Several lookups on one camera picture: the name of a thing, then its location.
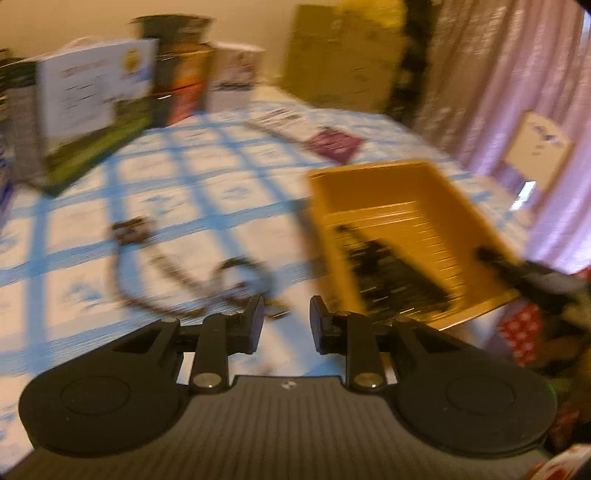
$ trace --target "circular black disc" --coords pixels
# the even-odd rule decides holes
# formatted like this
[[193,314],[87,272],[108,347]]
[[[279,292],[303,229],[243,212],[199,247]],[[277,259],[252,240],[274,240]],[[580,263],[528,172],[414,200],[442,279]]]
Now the circular black disc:
[[427,443],[465,456],[508,456],[550,428],[556,397],[538,375],[468,352],[429,355],[397,386],[397,410]]
[[126,357],[77,359],[29,383],[19,414],[33,444],[65,455],[108,455],[170,428],[180,409],[174,381],[147,368],[141,355]]

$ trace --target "beige wall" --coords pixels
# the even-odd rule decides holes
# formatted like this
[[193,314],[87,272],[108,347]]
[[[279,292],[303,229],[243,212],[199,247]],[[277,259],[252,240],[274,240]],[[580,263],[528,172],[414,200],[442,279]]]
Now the beige wall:
[[[0,48],[30,56],[86,35],[133,35],[141,15],[188,13],[216,19],[207,40],[239,41],[268,50],[263,75],[281,73],[290,25],[305,0],[0,0]],[[309,3],[336,5],[339,0]]]

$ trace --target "sheer curtain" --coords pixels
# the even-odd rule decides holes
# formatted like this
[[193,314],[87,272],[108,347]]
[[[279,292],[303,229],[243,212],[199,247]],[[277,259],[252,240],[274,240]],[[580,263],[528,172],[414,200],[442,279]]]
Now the sheer curtain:
[[528,256],[574,272],[591,264],[591,42],[574,0],[444,0],[414,129],[469,170],[517,194],[501,162],[524,111],[576,142],[552,192],[534,195]]

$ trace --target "yellow tray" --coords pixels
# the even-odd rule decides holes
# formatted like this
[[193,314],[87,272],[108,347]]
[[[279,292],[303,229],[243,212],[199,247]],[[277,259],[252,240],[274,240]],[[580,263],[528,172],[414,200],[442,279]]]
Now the yellow tray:
[[426,160],[332,167],[309,174],[312,216],[326,255],[336,307],[367,313],[336,228],[382,239],[452,298],[423,320],[445,329],[515,299],[476,258],[480,245],[514,254],[476,208]]

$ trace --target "tablecloth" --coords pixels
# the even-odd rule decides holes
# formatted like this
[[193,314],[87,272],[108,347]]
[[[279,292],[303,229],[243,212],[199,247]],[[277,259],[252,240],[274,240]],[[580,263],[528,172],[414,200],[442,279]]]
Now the tablecloth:
[[[150,215],[160,248],[204,282],[229,257],[248,256],[272,269],[275,293],[291,314],[267,321],[257,353],[232,358],[231,373],[342,372],[342,359],[314,350],[307,314],[323,267],[309,248],[304,173],[331,163],[243,124],[252,112],[281,107],[366,138],[353,163],[432,159],[504,240],[523,251],[526,228],[510,202],[386,116],[258,101],[249,111],[196,115],[149,130],[60,197],[22,190],[15,198],[0,238],[0,472],[30,449],[17,404],[33,376],[154,320],[113,296],[112,222]],[[128,290],[169,304],[195,303],[148,264],[143,252],[126,251]]]

